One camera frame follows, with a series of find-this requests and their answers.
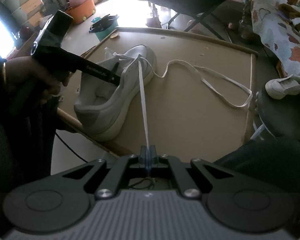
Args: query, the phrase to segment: table top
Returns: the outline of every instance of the table top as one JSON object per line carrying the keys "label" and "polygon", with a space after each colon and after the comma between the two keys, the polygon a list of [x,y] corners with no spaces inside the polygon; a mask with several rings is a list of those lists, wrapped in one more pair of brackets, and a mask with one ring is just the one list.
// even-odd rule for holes
{"label": "table top", "polygon": [[[133,46],[149,46],[157,57],[157,70],[162,75],[168,61],[180,59],[193,65],[213,69],[253,91],[256,52],[214,38],[153,28],[121,28],[120,36],[109,36],[82,56],[92,62],[104,59],[104,48],[124,53]],[[202,76],[233,104],[241,105],[247,94],[223,79],[202,72]],[[58,114],[80,133],[86,134],[77,120],[73,105],[80,86],[77,71],[63,93]],[[172,64],[165,78],[156,76],[145,86],[149,142],[157,154],[174,155],[184,162],[202,158],[213,162],[236,150],[251,135],[252,113],[248,107],[231,108],[216,96],[187,67]],[[132,102],[119,135],[101,145],[117,155],[139,154],[145,145],[140,93]]]}

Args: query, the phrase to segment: metal bolt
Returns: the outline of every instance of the metal bolt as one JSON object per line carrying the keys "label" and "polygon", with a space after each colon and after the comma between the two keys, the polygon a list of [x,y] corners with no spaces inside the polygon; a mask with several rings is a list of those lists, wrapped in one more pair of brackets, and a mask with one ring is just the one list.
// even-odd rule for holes
{"label": "metal bolt", "polygon": [[112,197],[113,193],[111,190],[109,190],[107,188],[103,188],[101,190],[98,190],[97,195],[100,198],[109,198],[109,197]]}
{"label": "metal bolt", "polygon": [[189,188],[184,192],[184,195],[189,198],[196,198],[200,195],[200,191],[195,188]]}

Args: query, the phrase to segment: gray ribbed surface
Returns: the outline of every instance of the gray ribbed surface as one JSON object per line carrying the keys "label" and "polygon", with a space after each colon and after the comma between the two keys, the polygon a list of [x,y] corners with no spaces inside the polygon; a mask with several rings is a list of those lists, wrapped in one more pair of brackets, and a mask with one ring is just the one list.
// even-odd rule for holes
{"label": "gray ribbed surface", "polygon": [[291,240],[285,231],[247,235],[213,220],[200,202],[171,191],[123,190],[114,199],[97,202],[72,228],[48,236],[12,231],[7,240]]}

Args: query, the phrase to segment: orange toy box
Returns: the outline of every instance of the orange toy box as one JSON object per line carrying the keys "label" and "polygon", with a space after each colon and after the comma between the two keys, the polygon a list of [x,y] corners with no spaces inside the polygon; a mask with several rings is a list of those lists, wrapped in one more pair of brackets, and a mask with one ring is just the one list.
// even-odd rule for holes
{"label": "orange toy box", "polygon": [[66,10],[66,13],[73,17],[75,24],[82,23],[95,12],[96,7],[93,0],[87,0],[76,8],[70,7],[68,10]]}

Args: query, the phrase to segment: white sneaker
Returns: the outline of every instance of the white sneaker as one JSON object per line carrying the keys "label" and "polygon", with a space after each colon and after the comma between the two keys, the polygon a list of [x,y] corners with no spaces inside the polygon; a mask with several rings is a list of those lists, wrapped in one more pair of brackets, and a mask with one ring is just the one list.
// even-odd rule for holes
{"label": "white sneaker", "polygon": [[106,48],[106,60],[98,65],[113,70],[121,76],[120,85],[104,82],[82,73],[81,88],[74,110],[84,129],[97,141],[108,141],[116,137],[124,123],[131,100],[139,92],[139,62],[142,67],[144,85],[153,77],[151,66],[156,66],[156,56],[147,46],[138,45],[125,54],[117,54]]}
{"label": "white sneaker", "polygon": [[266,83],[266,91],[273,99],[282,99],[286,95],[300,93],[300,77],[290,75],[286,78],[272,79]]}

